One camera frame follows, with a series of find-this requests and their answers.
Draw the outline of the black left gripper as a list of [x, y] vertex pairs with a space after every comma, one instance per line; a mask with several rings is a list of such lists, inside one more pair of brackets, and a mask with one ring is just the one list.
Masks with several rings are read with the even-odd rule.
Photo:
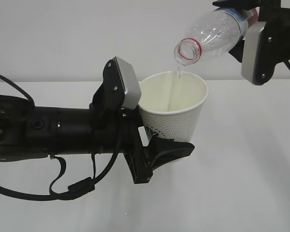
[[92, 159], [96, 154], [112, 153], [109, 163], [99, 175], [94, 175], [90, 184], [97, 184], [109, 173], [120, 153], [124, 155], [133, 182], [144, 184], [151, 179], [152, 170], [188, 157], [195, 149], [192, 143], [158, 136], [153, 136], [148, 146], [143, 147], [137, 109], [102, 112], [97, 106], [90, 106], [89, 110], [92, 116], [89, 140]]

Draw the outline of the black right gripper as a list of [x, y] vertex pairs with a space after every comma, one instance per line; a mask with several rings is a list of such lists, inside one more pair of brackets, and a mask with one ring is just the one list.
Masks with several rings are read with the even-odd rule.
[[265, 23], [265, 37], [271, 58], [275, 63], [290, 60], [290, 8], [281, 6], [280, 0], [216, 0], [213, 6], [251, 10], [259, 8], [259, 22]]

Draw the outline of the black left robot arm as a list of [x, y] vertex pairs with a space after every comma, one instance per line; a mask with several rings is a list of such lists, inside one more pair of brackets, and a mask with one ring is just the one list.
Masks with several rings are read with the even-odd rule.
[[0, 162], [43, 159], [49, 155], [123, 153], [135, 184], [153, 171], [189, 156], [194, 145], [158, 136], [143, 146], [137, 110], [33, 107], [29, 101], [0, 95]]

